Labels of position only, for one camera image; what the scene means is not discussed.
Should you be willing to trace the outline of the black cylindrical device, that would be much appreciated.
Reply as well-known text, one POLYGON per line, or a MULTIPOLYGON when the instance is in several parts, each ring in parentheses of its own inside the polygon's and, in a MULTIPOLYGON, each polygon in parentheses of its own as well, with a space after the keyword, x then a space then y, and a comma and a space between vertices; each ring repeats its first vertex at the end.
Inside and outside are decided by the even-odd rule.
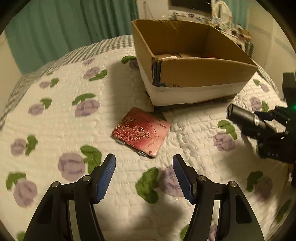
POLYGON ((227 107, 227 119, 239 126, 241 130, 253 130, 270 134, 276 133, 276 129, 260 119, 256 114, 234 104, 229 104, 227 107))

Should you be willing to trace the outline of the red embossed card case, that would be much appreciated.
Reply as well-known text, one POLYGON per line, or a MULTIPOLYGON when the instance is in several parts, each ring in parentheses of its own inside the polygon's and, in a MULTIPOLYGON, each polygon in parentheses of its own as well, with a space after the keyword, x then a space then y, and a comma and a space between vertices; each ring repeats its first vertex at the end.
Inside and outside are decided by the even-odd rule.
POLYGON ((112 137, 152 158, 156 157, 171 124, 152 113, 132 108, 112 131, 112 137))

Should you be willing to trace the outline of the white floral quilted mat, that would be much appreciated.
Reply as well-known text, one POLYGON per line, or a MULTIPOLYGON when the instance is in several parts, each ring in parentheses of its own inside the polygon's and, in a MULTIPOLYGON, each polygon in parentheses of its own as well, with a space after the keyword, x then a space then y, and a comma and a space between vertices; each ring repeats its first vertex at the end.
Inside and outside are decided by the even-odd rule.
POLYGON ((295 204, 289 167, 257 156, 256 142, 227 120, 228 100, 166 112, 170 123, 156 157, 139 155, 112 137, 133 108, 151 111, 140 72, 122 63, 131 48, 69 64, 30 85, 1 132, 1 221, 22 240, 50 184, 77 181, 107 154, 116 170, 95 206, 107 240, 181 240, 193 206, 172 170, 180 154, 214 182, 236 181, 271 240, 295 204))

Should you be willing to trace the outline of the white dressing table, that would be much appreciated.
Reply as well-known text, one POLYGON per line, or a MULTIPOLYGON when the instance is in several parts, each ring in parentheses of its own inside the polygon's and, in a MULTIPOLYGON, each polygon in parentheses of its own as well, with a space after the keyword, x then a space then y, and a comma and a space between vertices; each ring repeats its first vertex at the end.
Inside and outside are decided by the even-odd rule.
POLYGON ((249 57, 252 56, 254 44, 248 30, 241 27, 229 28, 226 25, 215 24, 214 27, 240 47, 249 57))

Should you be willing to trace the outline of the open brown cardboard box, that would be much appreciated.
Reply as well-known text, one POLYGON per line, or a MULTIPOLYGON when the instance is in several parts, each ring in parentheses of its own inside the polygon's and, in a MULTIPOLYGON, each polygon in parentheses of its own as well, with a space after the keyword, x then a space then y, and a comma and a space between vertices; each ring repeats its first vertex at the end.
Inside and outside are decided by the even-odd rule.
POLYGON ((140 75, 155 107, 234 97, 258 69, 210 25, 139 19, 132 22, 132 35, 140 75))

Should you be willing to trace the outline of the teal curtain by wardrobe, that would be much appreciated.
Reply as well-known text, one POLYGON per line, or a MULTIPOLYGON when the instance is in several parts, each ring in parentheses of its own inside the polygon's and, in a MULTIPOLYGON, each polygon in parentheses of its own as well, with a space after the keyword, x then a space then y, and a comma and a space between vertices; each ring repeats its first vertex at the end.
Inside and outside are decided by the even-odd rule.
POLYGON ((246 0, 225 0, 232 13, 232 20, 235 25, 240 24, 244 29, 248 20, 248 1, 246 0))

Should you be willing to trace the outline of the oval white vanity mirror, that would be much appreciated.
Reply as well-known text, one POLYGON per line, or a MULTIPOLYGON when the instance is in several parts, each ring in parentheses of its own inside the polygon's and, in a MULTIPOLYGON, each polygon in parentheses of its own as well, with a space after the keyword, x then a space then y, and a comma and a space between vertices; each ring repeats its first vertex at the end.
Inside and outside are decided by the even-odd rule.
POLYGON ((212 16, 214 19, 220 19, 223 24, 232 22, 232 12, 224 1, 215 1, 212 4, 212 16))

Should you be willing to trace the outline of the teal window curtain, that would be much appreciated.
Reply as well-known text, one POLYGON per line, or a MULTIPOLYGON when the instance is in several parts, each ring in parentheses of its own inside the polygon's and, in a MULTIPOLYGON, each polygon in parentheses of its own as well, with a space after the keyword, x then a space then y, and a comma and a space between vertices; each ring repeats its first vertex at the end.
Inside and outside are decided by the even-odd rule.
POLYGON ((104 39, 128 35, 136 1, 29 1, 5 35, 22 74, 104 39))

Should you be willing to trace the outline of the black wall television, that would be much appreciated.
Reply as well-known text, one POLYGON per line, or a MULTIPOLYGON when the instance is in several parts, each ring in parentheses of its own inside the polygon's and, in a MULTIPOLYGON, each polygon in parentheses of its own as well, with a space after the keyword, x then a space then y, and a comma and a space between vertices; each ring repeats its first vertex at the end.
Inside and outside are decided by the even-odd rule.
POLYGON ((212 11, 210 0, 171 0, 170 3, 172 6, 195 9, 206 13, 212 11))

